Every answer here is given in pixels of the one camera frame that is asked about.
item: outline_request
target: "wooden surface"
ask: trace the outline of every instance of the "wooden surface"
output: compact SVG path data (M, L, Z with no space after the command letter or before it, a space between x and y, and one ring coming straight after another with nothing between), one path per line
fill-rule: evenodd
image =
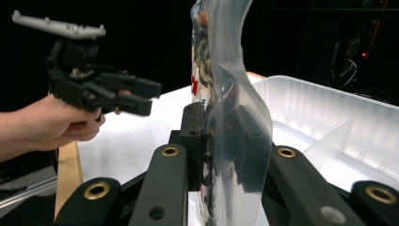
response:
M265 78L266 78L265 76L260 75L260 74L258 74L258 73L247 72L247 74L252 75L252 76L255 76L255 77L259 77L259 78L261 78L261 79L265 79Z
M59 148L55 218L73 191L83 184L77 142Z

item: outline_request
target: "clear plastic bin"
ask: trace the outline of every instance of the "clear plastic bin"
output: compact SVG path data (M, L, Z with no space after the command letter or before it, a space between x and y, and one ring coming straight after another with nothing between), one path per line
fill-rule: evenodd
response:
M374 180L399 190L399 107L275 75L253 84L273 141L303 152L332 184Z

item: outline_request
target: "screw hole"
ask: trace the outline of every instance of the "screw hole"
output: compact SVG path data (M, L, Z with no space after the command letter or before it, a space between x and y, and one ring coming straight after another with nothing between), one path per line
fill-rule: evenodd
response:
M162 206L155 206L150 211L150 218L154 220L162 219L165 216L165 208Z
M95 186L90 190L90 193L93 195L98 195L104 191L103 186Z
M367 186L366 193L373 199L385 204L394 204L396 197L387 189L379 186Z
M175 149L175 148L166 148L166 149L164 149L163 151L162 151L162 154L164 155L164 156L174 156L174 155L176 155L176 154L178 154L179 153L179 150L178 149Z
M279 155L281 155L281 156L283 156L283 157L292 158L292 157L295 157L295 156L296 156L295 151L293 151L293 150L291 150L291 149L286 149L286 148L278 149L278 153L279 153Z
M331 206L323 206L320 209L320 212L323 217L325 217L328 221L330 221L334 224L345 224L346 223L345 215L336 208L333 208Z

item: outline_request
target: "black robotic fixture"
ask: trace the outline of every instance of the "black robotic fixture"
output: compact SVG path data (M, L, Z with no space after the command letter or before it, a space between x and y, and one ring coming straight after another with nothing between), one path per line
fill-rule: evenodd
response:
M23 16L19 11L14 12L12 20L61 36L47 62L49 90L55 97L90 112L101 108L107 113L118 107L141 116L151 114L151 98L161 95L160 83L93 64L99 48L95 41L106 32L103 25L97 28L38 19Z

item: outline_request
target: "transparent plastic bag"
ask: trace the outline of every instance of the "transparent plastic bag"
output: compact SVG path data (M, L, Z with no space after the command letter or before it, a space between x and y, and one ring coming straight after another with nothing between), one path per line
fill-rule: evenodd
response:
M271 146L270 113L247 78L241 32L249 0L199 0L191 9L193 102L205 108L204 225L254 225Z

